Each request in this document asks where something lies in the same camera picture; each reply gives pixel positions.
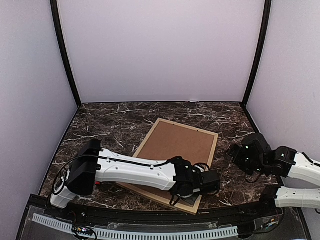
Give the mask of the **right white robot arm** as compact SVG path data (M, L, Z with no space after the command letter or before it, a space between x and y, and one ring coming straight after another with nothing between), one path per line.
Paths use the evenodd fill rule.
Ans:
M261 133L252 133L240 144L231 144L225 153L225 159L249 176L258 173L261 176L291 178L320 185L319 161L286 146L273 150ZM259 201L255 205L255 213L260 217L266 217L274 208L307 208L318 212L320 189L267 185Z

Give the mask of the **wooden picture frame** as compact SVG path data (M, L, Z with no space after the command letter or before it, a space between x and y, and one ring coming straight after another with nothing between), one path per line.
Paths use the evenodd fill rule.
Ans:
M134 158L167 160L176 156L196 163L212 165L218 134L181 123L158 118L136 152ZM142 185L118 182L118 186L173 209L196 215L202 196L193 195L171 206L171 194Z

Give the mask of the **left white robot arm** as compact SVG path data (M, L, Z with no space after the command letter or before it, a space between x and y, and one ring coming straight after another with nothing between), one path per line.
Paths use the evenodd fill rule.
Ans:
M50 196L50 208L60 218L71 213L70 201L91 195L97 182L120 182L169 192L170 206L195 194L220 191L219 173L205 163L191 164L181 156L156 161L121 155L102 148L98 139L90 140L61 170L65 175L56 175Z

